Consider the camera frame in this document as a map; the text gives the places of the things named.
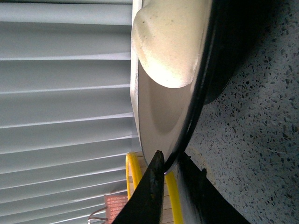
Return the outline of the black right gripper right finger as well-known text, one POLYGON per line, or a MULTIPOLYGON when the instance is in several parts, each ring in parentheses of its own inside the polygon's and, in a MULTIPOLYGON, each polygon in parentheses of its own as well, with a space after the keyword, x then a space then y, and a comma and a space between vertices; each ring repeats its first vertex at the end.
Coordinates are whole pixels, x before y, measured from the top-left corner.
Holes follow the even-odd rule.
POLYGON ((248 224, 245 219, 207 179, 207 170, 200 170, 191 157, 183 154, 179 171, 187 201, 197 224, 248 224))

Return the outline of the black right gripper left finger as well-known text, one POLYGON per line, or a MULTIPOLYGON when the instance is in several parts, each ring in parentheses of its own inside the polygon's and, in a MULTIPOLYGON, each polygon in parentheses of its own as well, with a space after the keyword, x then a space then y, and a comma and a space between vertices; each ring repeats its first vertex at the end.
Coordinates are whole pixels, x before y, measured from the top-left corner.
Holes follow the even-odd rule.
POLYGON ((156 151, 132 197, 114 224, 159 224, 164 201, 164 155, 156 151))

